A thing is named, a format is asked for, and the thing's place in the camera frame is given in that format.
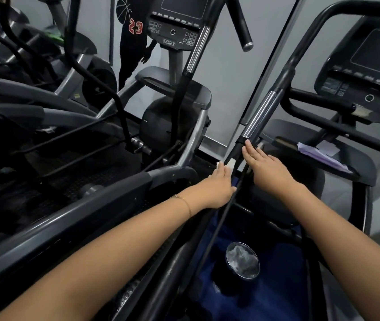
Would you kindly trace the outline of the white wipe cloth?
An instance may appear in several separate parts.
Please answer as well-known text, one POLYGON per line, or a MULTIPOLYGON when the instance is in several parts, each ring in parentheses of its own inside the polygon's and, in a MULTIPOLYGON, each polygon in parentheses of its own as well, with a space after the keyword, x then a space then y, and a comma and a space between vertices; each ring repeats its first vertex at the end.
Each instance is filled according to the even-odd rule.
POLYGON ((219 170, 219 166, 222 164, 225 167, 225 172, 227 172, 230 176, 236 173, 237 168, 239 167, 239 163, 234 158, 231 158, 228 162, 224 163, 223 161, 219 161, 216 163, 216 171, 219 170))

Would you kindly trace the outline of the person's left hand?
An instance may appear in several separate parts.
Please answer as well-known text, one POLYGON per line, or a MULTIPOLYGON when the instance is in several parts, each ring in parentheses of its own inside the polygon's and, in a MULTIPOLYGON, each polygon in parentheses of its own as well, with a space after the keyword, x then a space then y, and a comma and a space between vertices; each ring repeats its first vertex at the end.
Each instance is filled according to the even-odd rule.
POLYGON ((229 202, 231 199, 224 198, 224 190, 233 186, 231 176, 225 172, 225 167, 220 164, 219 170, 214 170, 211 175, 188 188, 190 207, 194 213, 204 209, 218 209, 229 202))

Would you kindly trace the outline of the black bucket with shiny rim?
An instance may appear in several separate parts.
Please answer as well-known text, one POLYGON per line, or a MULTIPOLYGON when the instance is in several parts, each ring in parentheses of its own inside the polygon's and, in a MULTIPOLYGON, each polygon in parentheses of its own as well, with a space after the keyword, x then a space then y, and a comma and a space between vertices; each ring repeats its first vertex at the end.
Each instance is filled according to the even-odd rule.
POLYGON ((211 279, 222 295, 236 296, 252 290, 260 270, 254 250, 242 242, 231 242, 216 260, 211 279))

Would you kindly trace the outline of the person's left forearm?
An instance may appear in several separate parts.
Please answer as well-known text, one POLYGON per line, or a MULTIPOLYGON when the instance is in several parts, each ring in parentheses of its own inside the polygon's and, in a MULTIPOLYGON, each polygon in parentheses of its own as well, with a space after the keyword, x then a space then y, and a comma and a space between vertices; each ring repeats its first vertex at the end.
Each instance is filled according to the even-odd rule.
POLYGON ((90 321, 194 214, 188 188, 79 249, 0 312, 0 321, 90 321))

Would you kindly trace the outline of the pale purple cloth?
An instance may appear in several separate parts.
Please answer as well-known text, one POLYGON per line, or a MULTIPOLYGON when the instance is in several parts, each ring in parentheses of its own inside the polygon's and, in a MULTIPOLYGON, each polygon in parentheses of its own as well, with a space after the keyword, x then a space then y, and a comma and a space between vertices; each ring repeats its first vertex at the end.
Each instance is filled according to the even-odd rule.
POLYGON ((334 158, 334 156, 340 152, 340 149, 332 142, 323 140, 315 147, 298 142, 297 149, 300 153, 309 156, 318 162, 326 164, 327 166, 332 167, 340 172, 345 172, 348 174, 352 173, 347 165, 339 162, 334 158))

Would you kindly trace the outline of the black elliptical console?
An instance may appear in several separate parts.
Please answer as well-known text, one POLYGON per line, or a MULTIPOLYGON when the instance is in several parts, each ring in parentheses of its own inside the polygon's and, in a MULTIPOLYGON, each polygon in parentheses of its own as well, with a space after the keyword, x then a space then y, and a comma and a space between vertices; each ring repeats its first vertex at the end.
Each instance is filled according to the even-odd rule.
POLYGON ((380 17, 355 23, 322 66, 314 89, 354 104, 360 121, 380 123, 380 17))
POLYGON ((162 48, 191 52, 203 27, 212 0, 154 0, 148 35, 162 48))

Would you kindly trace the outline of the person's right hand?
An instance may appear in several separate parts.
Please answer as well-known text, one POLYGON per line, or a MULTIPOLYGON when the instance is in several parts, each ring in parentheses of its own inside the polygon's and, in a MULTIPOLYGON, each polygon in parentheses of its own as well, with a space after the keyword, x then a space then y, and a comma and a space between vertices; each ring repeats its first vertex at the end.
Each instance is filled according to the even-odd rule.
POLYGON ((276 157, 267 155, 261 149, 255 148, 249 140, 245 141, 243 147, 251 151, 252 157, 256 159, 256 165, 251 169, 257 187, 277 198, 283 198, 290 189, 299 184, 276 157))

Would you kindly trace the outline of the grey black elliptical machine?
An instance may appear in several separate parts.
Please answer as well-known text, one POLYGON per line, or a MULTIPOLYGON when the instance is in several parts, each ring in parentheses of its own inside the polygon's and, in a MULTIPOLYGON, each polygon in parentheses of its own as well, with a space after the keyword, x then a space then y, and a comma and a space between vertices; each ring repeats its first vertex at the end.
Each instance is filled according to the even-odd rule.
POLYGON ((90 38, 76 31, 68 36, 62 0, 37 0, 47 5, 53 24, 38 29, 26 15, 0 0, 0 103, 39 105, 48 109, 95 116, 117 92, 116 75, 98 56, 90 38))
MULTIPOLYGON (((328 172, 352 183, 348 221, 370 234, 377 169, 345 137, 380 152, 380 140, 357 131, 380 124, 380 1, 336 2, 315 20, 284 65, 227 160, 242 159, 245 140, 262 142, 318 198, 328 172), (331 17, 361 18, 320 70, 316 93, 291 86, 296 67, 331 17)), ((327 321, 322 271, 330 271, 308 232, 278 199, 257 189, 245 166, 237 192, 183 295, 190 321, 327 321)))
POLYGON ((224 6, 241 48, 252 38, 239 0, 118 0, 122 25, 118 77, 122 107, 144 86, 161 93, 144 111, 130 151, 150 168, 189 165, 210 124, 211 91, 193 80, 224 6))
POLYGON ((119 223, 149 209, 198 173, 174 165, 193 143, 165 151, 139 168, 124 149, 121 127, 95 117, 37 105, 0 103, 0 311, 64 259, 119 223), (74 143, 78 133, 109 135, 93 151, 40 175, 38 149, 74 143))

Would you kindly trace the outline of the person's right forearm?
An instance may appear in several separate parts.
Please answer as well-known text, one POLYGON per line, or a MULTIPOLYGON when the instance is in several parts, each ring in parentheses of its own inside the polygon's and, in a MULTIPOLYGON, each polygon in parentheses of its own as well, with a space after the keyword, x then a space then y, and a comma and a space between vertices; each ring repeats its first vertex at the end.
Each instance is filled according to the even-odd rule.
POLYGON ((380 245, 300 183, 271 189, 311 235, 332 274, 365 321, 380 321, 380 245))

